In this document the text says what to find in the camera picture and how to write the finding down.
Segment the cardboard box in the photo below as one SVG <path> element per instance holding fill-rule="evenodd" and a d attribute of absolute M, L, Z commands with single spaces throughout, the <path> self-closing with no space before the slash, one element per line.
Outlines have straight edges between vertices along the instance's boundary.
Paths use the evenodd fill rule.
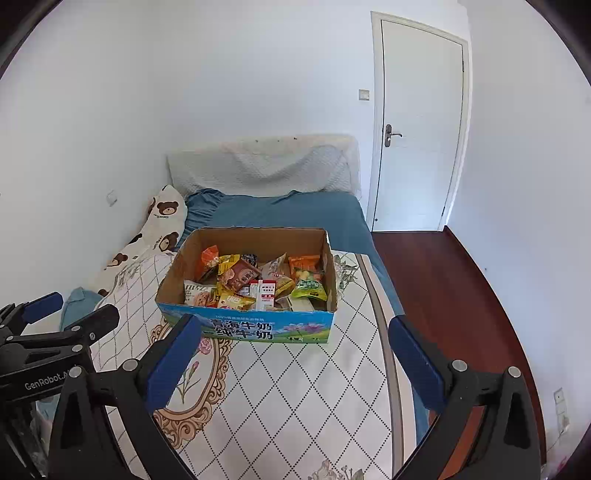
<path fill-rule="evenodd" d="M 217 245 L 220 255 L 255 254 L 259 265 L 287 257 L 320 255 L 324 266 L 326 304 L 315 301 L 313 312 L 257 312 L 184 305 L 184 281 L 195 279 L 201 252 Z M 166 321 L 175 324 L 185 313 L 199 315 L 203 334 L 234 340 L 281 343 L 326 343 L 337 309 L 335 265 L 326 231 L 315 228 L 204 228 L 185 240 L 156 294 Z"/>

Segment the door lock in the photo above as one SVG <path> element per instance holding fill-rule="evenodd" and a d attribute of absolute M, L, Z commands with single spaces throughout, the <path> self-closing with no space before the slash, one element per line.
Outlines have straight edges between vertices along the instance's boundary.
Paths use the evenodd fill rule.
<path fill-rule="evenodd" d="M 392 136 L 396 136 L 398 135 L 400 138 L 402 138 L 402 134 L 393 134 L 392 133 L 392 125 L 388 124 L 386 125 L 386 136 L 384 139 L 384 147 L 389 147 L 390 146 L 390 138 Z"/>

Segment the blue bed sheet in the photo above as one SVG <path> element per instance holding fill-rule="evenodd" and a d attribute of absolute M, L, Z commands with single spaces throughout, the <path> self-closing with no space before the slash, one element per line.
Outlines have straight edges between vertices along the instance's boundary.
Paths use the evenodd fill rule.
<path fill-rule="evenodd" d="M 361 206 L 353 195 L 346 192 L 290 192 L 281 197 L 250 197 L 203 189 L 189 196 L 186 204 L 187 220 L 178 246 L 191 232 L 203 227 L 323 228 L 329 234 L 333 249 L 369 257 L 394 313 L 404 313 L 386 267 L 374 247 Z M 418 395 L 414 393 L 413 397 L 419 441 L 427 431 L 427 415 Z"/>

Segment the metal screw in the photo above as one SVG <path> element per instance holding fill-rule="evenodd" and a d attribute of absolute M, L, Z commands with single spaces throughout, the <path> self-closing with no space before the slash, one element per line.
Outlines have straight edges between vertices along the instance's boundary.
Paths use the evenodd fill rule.
<path fill-rule="evenodd" d="M 135 358 L 129 358 L 123 362 L 123 370 L 126 372 L 134 371 L 138 366 L 138 361 Z"/>
<path fill-rule="evenodd" d="M 82 374 L 82 369 L 78 365 L 76 365 L 75 367 L 70 368 L 69 375 L 72 378 L 79 377 L 81 374 Z"/>
<path fill-rule="evenodd" d="M 521 370 L 519 370 L 517 367 L 509 367 L 507 371 L 513 378 L 519 378 L 521 376 Z"/>
<path fill-rule="evenodd" d="M 452 362 L 452 367 L 454 368 L 454 370 L 457 370 L 459 372 L 465 372 L 466 370 L 468 370 L 468 364 L 464 360 L 454 360 Z"/>

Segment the reddish brown floor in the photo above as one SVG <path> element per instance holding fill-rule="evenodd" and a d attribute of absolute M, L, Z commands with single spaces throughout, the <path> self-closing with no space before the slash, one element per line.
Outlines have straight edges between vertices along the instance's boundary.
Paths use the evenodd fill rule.
<path fill-rule="evenodd" d="M 474 369 L 502 372 L 515 365 L 523 372 L 545 462 L 540 401 L 525 354 L 496 295 L 456 237 L 447 227 L 443 232 L 374 232 L 373 237 L 407 317 L 428 340 Z M 478 422 L 479 415 L 473 415 L 446 474 L 460 467 Z"/>

